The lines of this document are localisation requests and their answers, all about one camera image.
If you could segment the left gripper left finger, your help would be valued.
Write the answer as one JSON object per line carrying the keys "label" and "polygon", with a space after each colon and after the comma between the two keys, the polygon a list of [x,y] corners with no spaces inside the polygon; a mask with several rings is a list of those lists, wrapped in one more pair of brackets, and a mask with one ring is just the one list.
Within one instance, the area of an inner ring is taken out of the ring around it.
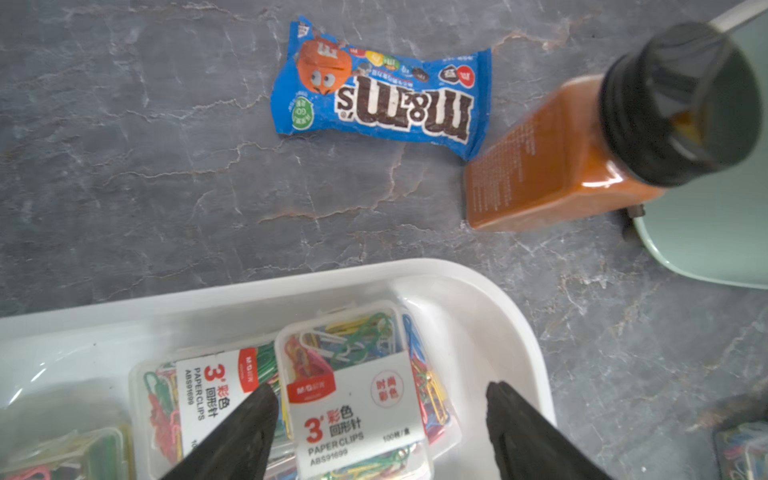
{"label": "left gripper left finger", "polygon": [[262,479],[278,412],[272,388],[259,386],[163,480]]}

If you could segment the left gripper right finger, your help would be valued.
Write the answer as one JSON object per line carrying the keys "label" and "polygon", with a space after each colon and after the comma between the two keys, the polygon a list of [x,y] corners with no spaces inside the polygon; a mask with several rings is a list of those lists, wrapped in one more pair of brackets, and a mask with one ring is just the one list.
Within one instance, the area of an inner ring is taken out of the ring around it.
{"label": "left gripper right finger", "polygon": [[509,384],[489,383],[486,399],[486,425],[502,479],[610,479]]}

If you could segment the white storage box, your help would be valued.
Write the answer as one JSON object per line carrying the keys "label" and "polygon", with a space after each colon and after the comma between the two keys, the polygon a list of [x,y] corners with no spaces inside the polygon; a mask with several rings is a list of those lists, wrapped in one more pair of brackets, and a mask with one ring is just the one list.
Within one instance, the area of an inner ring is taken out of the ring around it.
{"label": "white storage box", "polygon": [[129,374],[147,360],[231,345],[377,300],[416,319],[457,410],[460,443],[439,479],[495,479],[485,391],[512,385],[555,416],[538,341],[508,295],[483,275],[435,259],[192,290],[13,317],[1,322],[1,451],[125,422]]}

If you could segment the mint green toaster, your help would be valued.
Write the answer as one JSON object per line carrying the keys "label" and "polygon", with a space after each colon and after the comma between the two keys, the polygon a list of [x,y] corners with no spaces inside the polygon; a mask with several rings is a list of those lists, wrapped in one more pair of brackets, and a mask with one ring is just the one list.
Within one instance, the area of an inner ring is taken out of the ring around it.
{"label": "mint green toaster", "polygon": [[767,286],[767,14],[726,28],[675,25],[648,44],[673,185],[634,213],[627,237],[697,280]]}

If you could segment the blue candy packet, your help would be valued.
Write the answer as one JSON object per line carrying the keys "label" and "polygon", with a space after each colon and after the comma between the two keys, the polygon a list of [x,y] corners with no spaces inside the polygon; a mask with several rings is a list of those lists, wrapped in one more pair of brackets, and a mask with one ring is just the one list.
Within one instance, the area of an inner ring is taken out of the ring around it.
{"label": "blue candy packet", "polygon": [[280,135],[338,130],[445,146],[469,161],[486,137],[491,99],[490,50],[421,61],[341,42],[300,17],[270,107]]}

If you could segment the orange spice bottle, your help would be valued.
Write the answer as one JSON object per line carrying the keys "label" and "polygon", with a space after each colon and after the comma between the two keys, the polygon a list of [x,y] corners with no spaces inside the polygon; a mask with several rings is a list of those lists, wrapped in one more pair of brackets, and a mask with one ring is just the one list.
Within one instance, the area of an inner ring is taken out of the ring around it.
{"label": "orange spice bottle", "polygon": [[472,160],[467,221],[519,232],[646,203],[743,162],[762,115],[758,75],[728,34],[672,26],[561,85]]}

